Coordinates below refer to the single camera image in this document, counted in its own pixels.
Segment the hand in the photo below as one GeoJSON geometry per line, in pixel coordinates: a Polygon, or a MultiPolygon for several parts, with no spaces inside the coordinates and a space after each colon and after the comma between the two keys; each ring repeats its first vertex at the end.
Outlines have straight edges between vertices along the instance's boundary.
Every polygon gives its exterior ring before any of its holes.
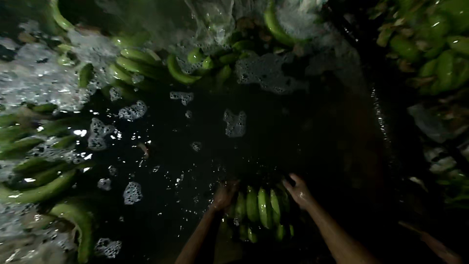
{"type": "Polygon", "coordinates": [[[224,184],[220,183],[220,186],[217,189],[217,192],[213,196],[213,202],[211,207],[215,211],[223,210],[225,207],[231,204],[233,195],[238,190],[238,182],[230,181],[225,182],[224,184]]]}
{"type": "Polygon", "coordinates": [[[283,186],[288,190],[292,195],[293,200],[300,206],[301,209],[306,209],[309,205],[314,202],[314,198],[311,195],[306,183],[298,175],[290,173],[290,178],[295,181],[295,186],[287,180],[283,180],[283,186]]]}

